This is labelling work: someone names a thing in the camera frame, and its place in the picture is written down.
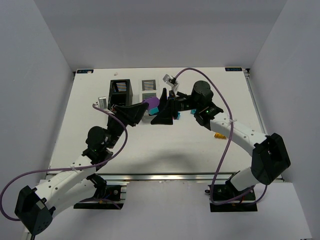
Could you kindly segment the yellow L-shaped lego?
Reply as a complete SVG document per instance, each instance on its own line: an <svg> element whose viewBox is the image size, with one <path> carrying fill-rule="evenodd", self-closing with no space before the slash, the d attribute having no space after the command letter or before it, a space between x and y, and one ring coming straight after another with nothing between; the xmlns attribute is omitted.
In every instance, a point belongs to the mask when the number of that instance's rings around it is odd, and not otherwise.
<svg viewBox="0 0 320 240"><path fill-rule="evenodd" d="M220 134L220 133L215 133L214 134L214 137L216 139L226 139L226 136L224 136L223 134Z"/></svg>

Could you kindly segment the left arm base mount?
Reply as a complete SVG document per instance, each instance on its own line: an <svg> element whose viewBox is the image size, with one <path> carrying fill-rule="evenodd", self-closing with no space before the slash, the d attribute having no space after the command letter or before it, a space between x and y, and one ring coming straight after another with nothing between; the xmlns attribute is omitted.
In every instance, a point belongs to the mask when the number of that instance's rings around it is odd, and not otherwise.
<svg viewBox="0 0 320 240"><path fill-rule="evenodd" d="M101 176L92 174L85 179L93 184L93 194L76 203L73 208L78 210L121 210L127 194L127 184L108 182Z"/></svg>

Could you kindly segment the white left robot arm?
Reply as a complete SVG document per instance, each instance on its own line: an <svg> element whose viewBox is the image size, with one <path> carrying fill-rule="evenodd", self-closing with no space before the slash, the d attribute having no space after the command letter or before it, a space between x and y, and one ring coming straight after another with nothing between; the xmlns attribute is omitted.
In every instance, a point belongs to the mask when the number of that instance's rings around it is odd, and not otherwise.
<svg viewBox="0 0 320 240"><path fill-rule="evenodd" d="M142 102L130 106L114 105L107 126L93 126L87 133L86 149L67 170L51 179L20 190L14 213L32 237L42 233L59 213L82 200L102 200L113 192L96 172L115 157L110 150L127 126L136 126L148 108Z"/></svg>

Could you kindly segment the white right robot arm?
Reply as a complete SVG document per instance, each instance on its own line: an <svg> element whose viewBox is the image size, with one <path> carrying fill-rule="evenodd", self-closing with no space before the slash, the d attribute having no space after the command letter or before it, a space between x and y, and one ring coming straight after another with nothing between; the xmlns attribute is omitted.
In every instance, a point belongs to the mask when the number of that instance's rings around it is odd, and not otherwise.
<svg viewBox="0 0 320 240"><path fill-rule="evenodd" d="M179 84L175 78L168 78L165 83L171 87L171 91L163 89L159 112L151 124L172 125L179 112L195 110L194 118L200 126L231 138L251 156L251 165L226 181L234 192L242 192L259 183L270 185L290 167L283 138L277 133L266 135L256 132L232 120L213 103L214 93L207 82L195 82L190 95L178 92Z"/></svg>

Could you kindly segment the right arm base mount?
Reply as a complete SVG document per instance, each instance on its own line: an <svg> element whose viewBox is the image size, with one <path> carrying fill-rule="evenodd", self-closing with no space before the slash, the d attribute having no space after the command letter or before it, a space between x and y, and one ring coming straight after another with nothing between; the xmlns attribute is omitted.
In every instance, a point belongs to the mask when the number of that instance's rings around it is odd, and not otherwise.
<svg viewBox="0 0 320 240"><path fill-rule="evenodd" d="M237 197L233 201L221 205L214 205L209 199L209 206L211 213L249 213L257 212L258 207L255 203L256 195L253 189L246 195L238 197L244 194L247 189L243 191L233 191L226 184L215 184L213 187L213 200L217 203L227 201L229 199Z"/></svg>

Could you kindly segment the purple rounded lego brick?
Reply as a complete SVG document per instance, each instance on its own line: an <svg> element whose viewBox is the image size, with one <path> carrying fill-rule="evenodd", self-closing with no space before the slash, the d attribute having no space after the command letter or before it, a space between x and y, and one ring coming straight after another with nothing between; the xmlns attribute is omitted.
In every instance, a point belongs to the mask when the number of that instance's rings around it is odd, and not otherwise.
<svg viewBox="0 0 320 240"><path fill-rule="evenodd" d="M142 101L142 103L147 103L148 107L147 110L152 110L154 108L157 108L158 105L160 104L160 100L158 97L154 96L154 97L150 97L150 98L146 98Z"/></svg>

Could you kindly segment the teal small square lego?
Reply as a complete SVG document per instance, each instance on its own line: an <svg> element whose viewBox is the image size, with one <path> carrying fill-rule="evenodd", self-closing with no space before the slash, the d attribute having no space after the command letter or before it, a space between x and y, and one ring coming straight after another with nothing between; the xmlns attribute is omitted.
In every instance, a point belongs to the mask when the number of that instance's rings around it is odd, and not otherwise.
<svg viewBox="0 0 320 240"><path fill-rule="evenodd" d="M159 113L158 107L154 107L154 108L148 109L148 115L149 116L154 116L154 115L157 115L158 113Z"/></svg>

